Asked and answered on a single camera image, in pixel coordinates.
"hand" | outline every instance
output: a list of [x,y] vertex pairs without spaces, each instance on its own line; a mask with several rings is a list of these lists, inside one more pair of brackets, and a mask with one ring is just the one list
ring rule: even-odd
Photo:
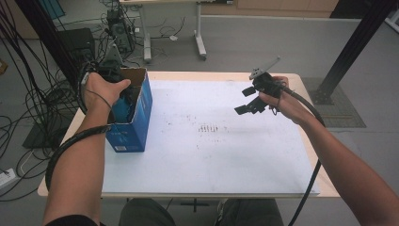
[[[285,84],[287,88],[289,87],[287,77],[275,76],[273,79],[282,80],[283,84]],[[285,117],[296,124],[306,121],[307,116],[311,116],[311,113],[296,98],[285,91],[281,93],[279,99],[262,92],[259,92],[259,97],[265,103],[278,108]]]
[[130,85],[129,79],[118,83],[109,83],[99,74],[91,73],[85,88],[85,105],[88,110],[96,106],[106,106],[110,110],[120,97],[120,93]]

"skin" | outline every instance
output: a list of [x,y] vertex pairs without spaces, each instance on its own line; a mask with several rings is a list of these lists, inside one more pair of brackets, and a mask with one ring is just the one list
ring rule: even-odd
[[[130,80],[111,84],[97,73],[91,73],[86,89],[98,95],[85,91],[88,112],[76,133],[107,124],[109,106],[129,85]],[[90,136],[73,144],[61,155],[53,173],[43,224],[67,215],[84,215],[100,224],[104,145],[105,134]]]
[[[285,77],[274,77],[283,80]],[[361,225],[399,225],[399,199],[385,181],[335,138],[302,104],[283,92],[260,98],[305,131],[331,182]]]

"blue cardboard box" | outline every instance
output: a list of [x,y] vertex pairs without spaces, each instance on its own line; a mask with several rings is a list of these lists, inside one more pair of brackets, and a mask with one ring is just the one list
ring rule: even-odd
[[106,138],[117,153],[144,152],[152,109],[152,93],[147,70],[121,69],[121,74],[132,81],[134,88],[141,87],[133,118],[127,123],[114,123]]

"black sleeve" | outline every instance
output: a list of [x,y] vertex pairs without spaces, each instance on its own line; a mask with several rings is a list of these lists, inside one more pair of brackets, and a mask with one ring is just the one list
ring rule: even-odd
[[90,218],[83,215],[69,215],[62,218],[57,218],[46,226],[97,226],[97,224]]

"wrist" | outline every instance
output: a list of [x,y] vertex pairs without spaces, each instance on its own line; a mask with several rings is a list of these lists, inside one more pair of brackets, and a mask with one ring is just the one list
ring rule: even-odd
[[88,93],[87,98],[85,98],[88,110],[91,108],[107,108],[108,111],[111,110],[111,104],[99,93],[89,89],[86,89],[86,92]]
[[298,118],[297,124],[302,127],[305,131],[309,129],[315,123],[320,123],[310,112],[304,114],[302,117]]
[[98,102],[98,103],[93,103],[88,107],[88,112],[87,114],[95,114],[98,116],[108,116],[109,112],[111,111],[111,108],[109,105],[105,104],[104,102]]

